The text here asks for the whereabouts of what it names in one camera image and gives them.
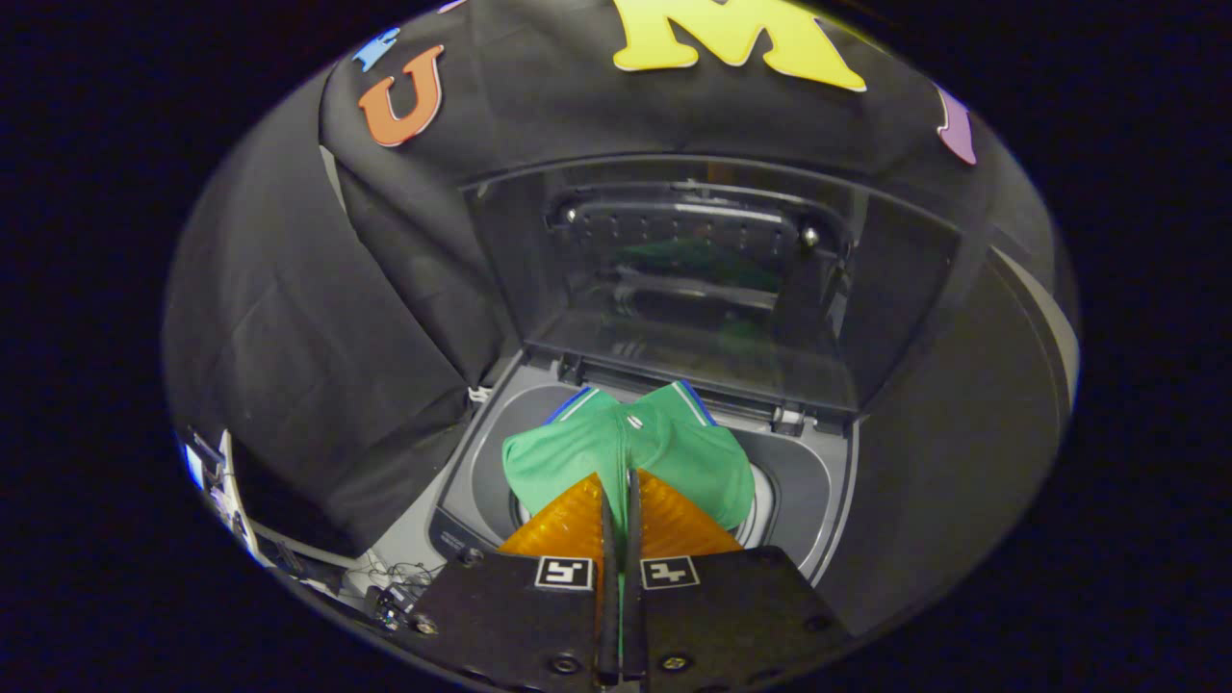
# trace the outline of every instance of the yellow letter m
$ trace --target yellow letter m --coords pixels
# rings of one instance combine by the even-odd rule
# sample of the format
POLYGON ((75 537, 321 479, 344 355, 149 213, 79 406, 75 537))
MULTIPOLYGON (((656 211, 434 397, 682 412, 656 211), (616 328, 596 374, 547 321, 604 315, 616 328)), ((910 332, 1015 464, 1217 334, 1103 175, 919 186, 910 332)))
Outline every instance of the yellow letter m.
POLYGON ((687 68, 697 51, 676 43, 669 20, 691 33, 728 65, 743 65, 761 30, 774 49, 763 58, 775 70, 851 91, 865 91, 811 11, 791 0, 614 0, 628 46, 612 59, 622 70, 687 68))

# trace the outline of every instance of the orange letter u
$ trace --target orange letter u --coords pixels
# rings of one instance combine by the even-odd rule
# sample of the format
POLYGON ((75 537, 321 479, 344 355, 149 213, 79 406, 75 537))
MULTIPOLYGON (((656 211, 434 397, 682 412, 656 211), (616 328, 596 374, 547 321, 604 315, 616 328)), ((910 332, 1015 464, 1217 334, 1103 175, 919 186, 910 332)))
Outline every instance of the orange letter u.
POLYGON ((434 46, 411 59, 402 72, 410 75, 415 85, 415 109, 404 118, 393 113, 389 88, 393 78, 387 76, 375 84, 360 99, 360 109, 368 120, 372 139, 382 147, 397 147, 424 132, 441 107, 441 76, 436 72, 436 57, 445 51, 434 46))

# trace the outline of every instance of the green shirt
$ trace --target green shirt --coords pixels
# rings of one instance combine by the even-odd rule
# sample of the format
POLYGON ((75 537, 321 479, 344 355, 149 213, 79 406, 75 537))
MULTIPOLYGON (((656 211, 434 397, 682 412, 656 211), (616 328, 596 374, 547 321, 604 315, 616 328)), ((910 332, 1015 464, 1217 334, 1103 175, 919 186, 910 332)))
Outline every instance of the green shirt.
POLYGON ((715 423, 686 381, 637 402, 584 387, 548 422, 505 439, 505 477, 531 514, 598 474, 622 551, 628 517, 626 475, 644 469, 705 511, 723 529, 753 504, 753 472, 732 432, 715 423))

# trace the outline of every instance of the orange gripper pad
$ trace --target orange gripper pad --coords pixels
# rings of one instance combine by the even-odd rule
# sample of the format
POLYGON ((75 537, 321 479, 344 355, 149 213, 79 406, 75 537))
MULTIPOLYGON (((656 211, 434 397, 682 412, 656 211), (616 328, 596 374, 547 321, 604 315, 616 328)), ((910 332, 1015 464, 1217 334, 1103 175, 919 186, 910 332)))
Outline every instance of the orange gripper pad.
POLYGON ((744 547, 683 493, 646 470, 642 488, 642 557, 705 556, 744 547))
POLYGON ((499 550, 522 556, 591 559, 602 575, 602 492, 598 474, 583 478, 535 513, 499 550))

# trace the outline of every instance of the transparent lid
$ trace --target transparent lid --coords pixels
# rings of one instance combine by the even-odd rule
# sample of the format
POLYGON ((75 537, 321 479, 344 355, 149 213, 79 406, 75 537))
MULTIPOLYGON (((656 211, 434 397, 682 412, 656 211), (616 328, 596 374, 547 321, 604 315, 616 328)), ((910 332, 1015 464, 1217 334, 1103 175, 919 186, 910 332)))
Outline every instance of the transparent lid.
POLYGON ((770 403, 859 411, 946 277, 955 229, 754 163, 573 163, 463 190, 522 340, 770 403))

